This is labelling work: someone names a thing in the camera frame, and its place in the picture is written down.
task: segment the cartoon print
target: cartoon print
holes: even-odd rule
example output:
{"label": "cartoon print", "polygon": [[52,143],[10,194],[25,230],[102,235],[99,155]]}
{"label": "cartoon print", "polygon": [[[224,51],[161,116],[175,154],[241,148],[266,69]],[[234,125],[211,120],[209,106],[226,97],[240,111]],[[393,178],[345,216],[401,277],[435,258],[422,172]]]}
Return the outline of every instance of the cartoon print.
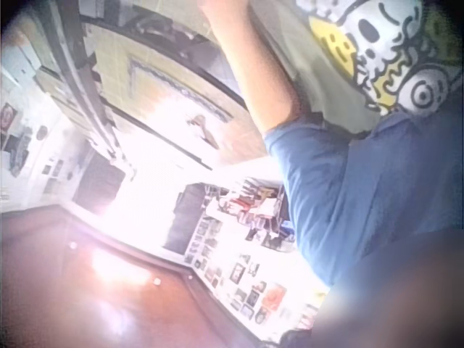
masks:
{"label": "cartoon print", "polygon": [[463,82],[462,41],[421,0],[297,0],[335,65],[388,115],[430,115]]}

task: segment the blue t-shirt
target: blue t-shirt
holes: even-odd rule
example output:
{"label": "blue t-shirt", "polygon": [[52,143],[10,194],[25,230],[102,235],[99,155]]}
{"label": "blue t-shirt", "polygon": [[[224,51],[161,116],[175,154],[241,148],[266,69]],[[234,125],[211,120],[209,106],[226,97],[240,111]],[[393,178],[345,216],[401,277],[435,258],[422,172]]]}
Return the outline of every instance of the blue t-shirt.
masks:
{"label": "blue t-shirt", "polygon": [[266,135],[299,250],[327,285],[397,239],[463,227],[463,109],[454,102],[423,119],[392,115],[361,141],[303,119]]}

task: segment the man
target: man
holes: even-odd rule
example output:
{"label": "man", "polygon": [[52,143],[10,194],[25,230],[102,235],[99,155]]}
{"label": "man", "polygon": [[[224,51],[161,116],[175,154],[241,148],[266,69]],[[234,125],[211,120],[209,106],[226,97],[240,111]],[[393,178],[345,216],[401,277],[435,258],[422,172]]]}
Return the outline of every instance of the man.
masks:
{"label": "man", "polygon": [[200,6],[279,162],[299,250],[325,283],[332,286],[364,256],[400,238],[462,227],[460,94],[430,117],[397,112],[366,139],[350,142],[305,117],[252,25],[248,0]]}

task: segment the shiny floor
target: shiny floor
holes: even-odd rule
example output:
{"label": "shiny floor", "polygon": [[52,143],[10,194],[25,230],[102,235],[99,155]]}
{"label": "shiny floor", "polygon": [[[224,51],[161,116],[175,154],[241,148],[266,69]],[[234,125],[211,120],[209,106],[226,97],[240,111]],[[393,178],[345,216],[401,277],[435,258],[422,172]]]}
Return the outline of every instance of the shiny floor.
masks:
{"label": "shiny floor", "polygon": [[2,227],[5,347],[226,347],[180,277],[115,256],[60,208]]}

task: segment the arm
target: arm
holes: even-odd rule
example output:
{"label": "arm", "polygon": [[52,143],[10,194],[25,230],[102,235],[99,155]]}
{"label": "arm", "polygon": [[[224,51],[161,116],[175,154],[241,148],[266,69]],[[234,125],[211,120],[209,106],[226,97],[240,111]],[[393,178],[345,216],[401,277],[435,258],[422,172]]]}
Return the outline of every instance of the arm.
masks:
{"label": "arm", "polygon": [[299,116],[297,93],[254,29],[249,0],[204,0],[201,8],[261,134],[295,120]]}

